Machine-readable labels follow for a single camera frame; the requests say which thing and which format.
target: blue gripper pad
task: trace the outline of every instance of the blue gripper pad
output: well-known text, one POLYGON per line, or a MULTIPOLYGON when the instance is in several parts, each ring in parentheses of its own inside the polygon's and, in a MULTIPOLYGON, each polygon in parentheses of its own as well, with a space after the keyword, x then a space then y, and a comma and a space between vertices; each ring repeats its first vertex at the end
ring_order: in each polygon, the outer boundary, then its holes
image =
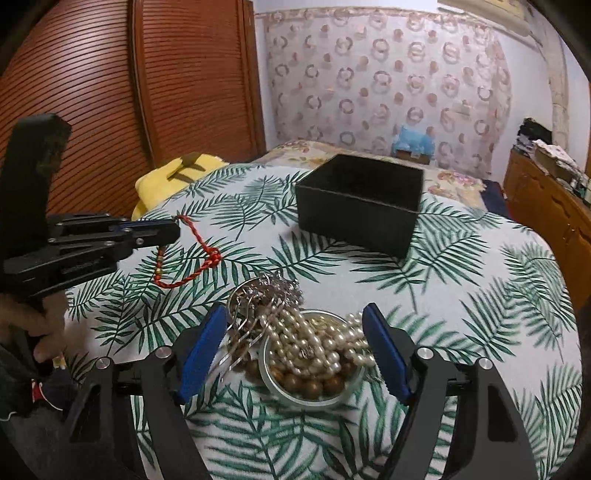
POLYGON ((226 333, 229 315, 225 305, 216 303, 202 321, 201 334, 183 364, 179 396, 186 403, 201 391, 213 358, 226 333))
POLYGON ((411 396, 407 382, 407 365, 390 337, 388 329, 394 329, 387 324, 375 303, 370 303, 363 309, 361 323, 388 391, 400 402, 407 404, 411 396))

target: white wall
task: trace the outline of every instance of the white wall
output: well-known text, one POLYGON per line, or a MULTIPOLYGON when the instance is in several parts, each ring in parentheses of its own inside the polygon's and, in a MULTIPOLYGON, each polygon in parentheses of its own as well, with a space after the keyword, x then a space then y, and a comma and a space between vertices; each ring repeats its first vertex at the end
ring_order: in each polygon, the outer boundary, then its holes
POLYGON ((589 81, 567 44, 562 42, 569 76, 569 155, 585 167, 589 153, 591 102, 589 81))
MULTIPOLYGON (((270 12, 290 8, 313 7, 396 7, 423 11, 437 11, 437 0, 254 0, 255 12, 270 12)), ((495 148, 492 160, 492 180, 503 182, 509 153, 515 143, 524 118, 532 117, 552 130, 552 97, 548 84, 548 69, 531 37, 522 38, 497 31, 507 59, 512 79, 512 103, 505 131, 495 148)), ((261 77, 261 100, 265 122, 267 149, 277 141, 271 92, 267 70, 267 48, 262 19, 256 20, 256 47, 261 77)), ((589 82, 568 48, 565 48, 569 75, 570 153, 582 166, 587 159, 591 106, 589 82)))

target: wallpaper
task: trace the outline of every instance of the wallpaper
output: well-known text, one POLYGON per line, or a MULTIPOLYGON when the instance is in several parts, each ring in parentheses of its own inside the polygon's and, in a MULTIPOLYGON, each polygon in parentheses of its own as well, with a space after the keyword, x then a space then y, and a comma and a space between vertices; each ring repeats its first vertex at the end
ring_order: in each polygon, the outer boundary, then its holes
POLYGON ((264 14, 277 137, 389 155, 403 125, 443 168, 487 178, 511 105, 494 30, 460 15, 317 8, 264 14))

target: pearl necklace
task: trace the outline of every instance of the pearl necklace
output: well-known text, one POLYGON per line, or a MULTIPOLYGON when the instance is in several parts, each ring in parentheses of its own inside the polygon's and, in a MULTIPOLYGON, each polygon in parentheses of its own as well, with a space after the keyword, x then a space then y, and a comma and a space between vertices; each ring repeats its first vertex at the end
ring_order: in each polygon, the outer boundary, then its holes
POLYGON ((271 367, 326 380, 340 372, 343 358, 360 367, 375 366, 361 329, 361 312, 348 314, 342 323, 323 316, 308 321, 296 308, 261 310, 257 319, 272 340, 271 367))

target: red string bracelet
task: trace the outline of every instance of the red string bracelet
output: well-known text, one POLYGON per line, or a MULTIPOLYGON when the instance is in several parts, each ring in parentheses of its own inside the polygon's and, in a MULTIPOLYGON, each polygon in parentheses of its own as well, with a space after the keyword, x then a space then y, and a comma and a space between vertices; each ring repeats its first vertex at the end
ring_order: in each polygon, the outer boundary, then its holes
POLYGON ((181 285, 185 285, 185 283, 190 282, 191 280, 195 280, 195 278, 197 278, 203 270, 217 267, 217 264, 220 263, 222 260, 222 254, 220 253, 220 251, 215 247, 208 246, 203 241, 199 233, 197 233, 197 229, 193 225, 193 221, 187 215, 177 215, 176 217, 174 217, 174 219, 181 220, 181 222, 183 222, 191 229, 193 235, 197 239, 197 242, 199 242, 199 244, 203 248, 203 251, 207 254, 207 258, 203 262, 203 265, 201 265, 197 270, 195 270, 195 272, 190 274, 188 277, 185 277, 184 279, 174 283, 164 283, 163 281, 160 281, 160 278, 162 277, 162 264, 164 262, 164 251, 166 250, 166 246, 161 245, 160 247, 158 247, 158 255, 156 257, 156 269, 154 270, 154 283, 156 283, 156 285, 161 288, 176 288, 180 287, 181 285))

